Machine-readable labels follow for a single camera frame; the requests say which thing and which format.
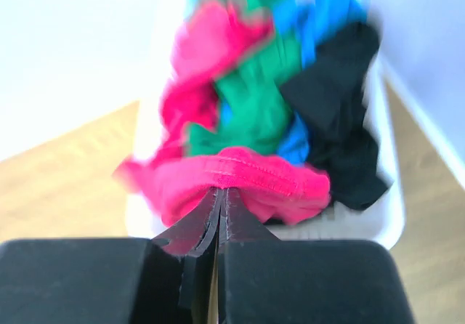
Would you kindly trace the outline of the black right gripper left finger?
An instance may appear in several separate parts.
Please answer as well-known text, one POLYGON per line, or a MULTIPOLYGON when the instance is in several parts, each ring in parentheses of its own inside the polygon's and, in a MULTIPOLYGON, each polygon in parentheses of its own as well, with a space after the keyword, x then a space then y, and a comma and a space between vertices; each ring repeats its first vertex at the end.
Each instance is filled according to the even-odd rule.
POLYGON ((1 244, 3 323, 216 323, 221 192, 152 239, 1 244))

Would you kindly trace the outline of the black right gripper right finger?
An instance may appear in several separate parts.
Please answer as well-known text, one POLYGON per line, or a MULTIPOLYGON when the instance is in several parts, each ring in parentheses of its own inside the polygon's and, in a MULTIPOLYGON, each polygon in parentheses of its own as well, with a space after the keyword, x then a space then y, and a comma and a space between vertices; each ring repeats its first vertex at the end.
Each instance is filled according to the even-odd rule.
POLYGON ((413 323, 396 264, 368 240, 274 236, 224 191, 219 225, 221 323, 413 323))

